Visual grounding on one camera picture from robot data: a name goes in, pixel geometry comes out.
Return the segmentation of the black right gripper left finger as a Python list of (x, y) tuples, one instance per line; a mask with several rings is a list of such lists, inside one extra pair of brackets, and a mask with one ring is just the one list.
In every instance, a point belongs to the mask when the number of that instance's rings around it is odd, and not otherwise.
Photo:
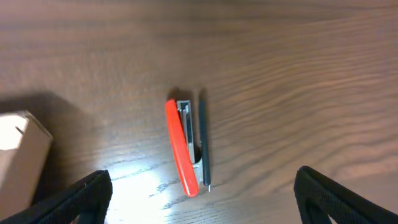
[(109, 172), (97, 170), (69, 188), (1, 221), (2, 224), (103, 224), (113, 193)]

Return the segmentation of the red black stapler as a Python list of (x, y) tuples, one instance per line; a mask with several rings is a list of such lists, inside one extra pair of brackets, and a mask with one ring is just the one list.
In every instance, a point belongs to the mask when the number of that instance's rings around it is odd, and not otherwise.
[(185, 195), (196, 197), (200, 184), (211, 189), (210, 154), (206, 119), (206, 103), (198, 105), (200, 157), (195, 154), (192, 104), (189, 100), (170, 99), (165, 103), (165, 115), (178, 176)]

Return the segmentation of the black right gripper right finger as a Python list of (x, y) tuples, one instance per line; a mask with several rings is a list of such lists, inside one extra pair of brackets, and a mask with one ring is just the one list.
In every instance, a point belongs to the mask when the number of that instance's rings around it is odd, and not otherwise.
[(397, 214), (354, 193), (309, 166), (296, 173), (294, 193), (301, 221), (327, 223), (397, 223)]

